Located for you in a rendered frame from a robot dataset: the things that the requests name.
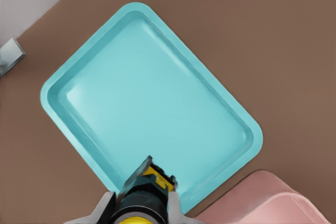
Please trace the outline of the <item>pink box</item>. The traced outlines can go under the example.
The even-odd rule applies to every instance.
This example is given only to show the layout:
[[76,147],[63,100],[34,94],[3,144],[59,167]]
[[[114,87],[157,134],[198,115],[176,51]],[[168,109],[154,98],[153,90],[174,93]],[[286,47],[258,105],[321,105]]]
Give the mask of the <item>pink box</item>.
[[305,196],[274,173],[252,172],[197,217],[206,224],[328,224]]

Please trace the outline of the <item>pale blue-green tray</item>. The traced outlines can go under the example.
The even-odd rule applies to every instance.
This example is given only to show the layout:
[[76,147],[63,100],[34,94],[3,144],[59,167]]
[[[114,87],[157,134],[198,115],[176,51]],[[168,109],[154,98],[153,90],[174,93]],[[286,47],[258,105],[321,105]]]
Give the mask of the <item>pale blue-green tray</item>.
[[43,85],[43,109],[110,191],[148,157],[187,213],[253,159],[258,123],[143,3],[121,7]]

